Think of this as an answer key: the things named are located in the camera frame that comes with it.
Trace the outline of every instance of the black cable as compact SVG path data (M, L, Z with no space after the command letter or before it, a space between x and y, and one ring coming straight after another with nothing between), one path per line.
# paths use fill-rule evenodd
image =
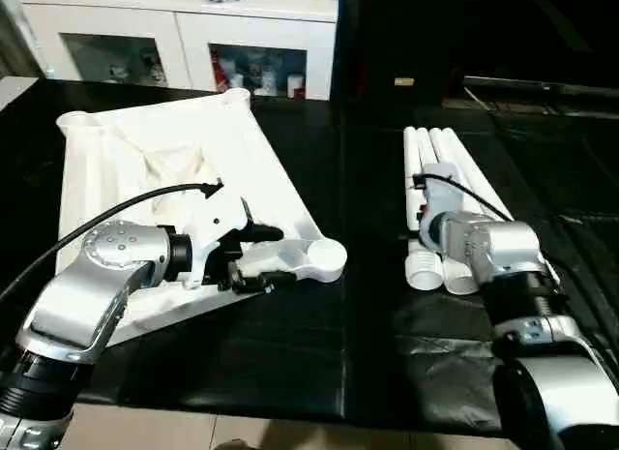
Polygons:
M96 218L93 218L88 223L81 225L76 230L60 239L49 250L45 251L41 256L39 256L32 263L30 263L30 265L21 273L19 273L19 276L17 276L13 280L13 282L10 283L7 288L2 291L2 293L0 293L0 305L26 280L26 278L30 275L32 271L41 266L41 264L51 255L55 254L63 247L69 245L71 242L73 242L73 240L82 235L84 232L90 230L94 226L102 223L103 221L111 218L112 216L120 213L121 211L124 211L127 208L130 208L144 200L148 200L149 198L154 198L160 195L173 194L175 192L198 190L203 192L208 198L209 196L214 194L220 187L221 185L213 186L211 184L181 184L178 186L162 187L160 189L155 189L154 191L135 196L127 201L123 201L122 203L111 207L109 210L104 211Z
M512 218L507 216L505 213L503 213L501 210L499 210L496 206L494 206L492 203L487 201L485 198L483 198L480 195L477 195L476 193L474 193L470 189L462 186L461 184L456 182L451 177L444 177L444 176L440 176L438 174L431 174L431 173L428 173L428 172L424 172L423 174L413 174L413 181L415 182L415 186L417 186L418 184L423 184L424 181L426 181L426 179L436 179L437 181L445 182L445 183L449 184L450 186L453 186L456 189L459 189L459 190L463 191L465 194L471 195L473 198L475 198L477 201L479 201L485 208L490 210L492 213L494 213L496 216L501 218L503 221L513 221Z

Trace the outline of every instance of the white pipe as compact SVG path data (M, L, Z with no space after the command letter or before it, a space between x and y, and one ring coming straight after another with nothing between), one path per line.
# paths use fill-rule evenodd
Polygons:
M432 146L434 147L438 161L455 165L457 181L462 186L470 189L466 176L457 163L456 156L449 148L449 141L443 131L437 128L430 129L429 138L432 141ZM470 213L482 214L482 207L477 200L466 194L462 197L462 210ZM470 268L464 263L449 258L448 256L443 256L443 281L447 291L453 295L469 295L477 292L479 289Z
M486 177L475 163L475 160L473 160L473 157L471 157L471 154L468 153L460 139L457 138L454 130L451 128L447 128L443 130L443 133L445 134L449 142L450 151L452 151L453 154L456 156L457 164L464 172L464 176L468 180L468 183L470 184L473 191L477 195L480 195L482 198L494 205L499 211L502 211L511 218L512 214L509 212L499 195L487 181ZM497 216L492 211L486 209L484 206L482 206L482 208L484 209L486 214L493 219L501 219L499 216Z
M429 131L429 138L432 141L432 146L434 147L434 151L436 152L438 161L456 165L458 175L457 181L460 185L466 187L467 189L471 189L471 186L466 179L464 171L458 164L456 155L450 149L450 141L447 139L446 133L444 133L440 129L434 128ZM462 209L470 213L482 213L482 207L480 203L471 195L467 194L464 194L464 197L462 198Z
M408 127L404 130L404 186L406 187L406 223L410 230L419 230L417 213L426 203L424 192L414 189L413 174L422 172L417 133Z
M422 148L433 162L436 157L429 137L418 135L414 128L404 130L404 185L406 187L406 222L410 230L419 230L417 213L426 203L424 193L413 188L413 174L422 172ZM408 284L418 290L434 290L443 284L443 271L439 256L424 247L418 239L408 241L408 257L404 261L404 273Z

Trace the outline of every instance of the tile floor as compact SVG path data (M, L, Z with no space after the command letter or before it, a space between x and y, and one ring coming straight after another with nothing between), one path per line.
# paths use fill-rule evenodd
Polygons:
M62 450L212 450L233 438L261 450L517 450L496 438L100 405L75 408Z

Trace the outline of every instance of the black table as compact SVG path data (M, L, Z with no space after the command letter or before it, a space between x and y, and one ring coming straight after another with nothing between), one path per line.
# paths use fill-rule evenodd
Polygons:
M55 239L60 114L199 95L41 80L0 112L11 256L1 284ZM619 184L610 140L617 122L501 114L497 123L477 111L282 99L255 100L252 109L317 224L345 244L343 277L300 282L109 348L82 401L498 435L479 298L418 292L403 277L407 125L457 131L511 211L588 287L600 319L565 278L584 323L597 332L602 322L619 338L619 204L589 194L596 187L612 197ZM50 263L3 308L5 342L52 271Z

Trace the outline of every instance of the white fabric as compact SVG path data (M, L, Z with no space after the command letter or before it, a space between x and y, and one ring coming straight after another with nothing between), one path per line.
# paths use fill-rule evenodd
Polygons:
M323 238L305 204L256 123L246 91L119 109L71 112L57 124L67 139L61 236L109 207L149 190L218 178L247 202L257 223L274 225L286 239ZM140 203L118 218L143 225L190 221L200 192L166 195ZM59 253L57 271L76 257L80 239ZM213 286L180 284L139 290L110 344L204 313L244 297Z

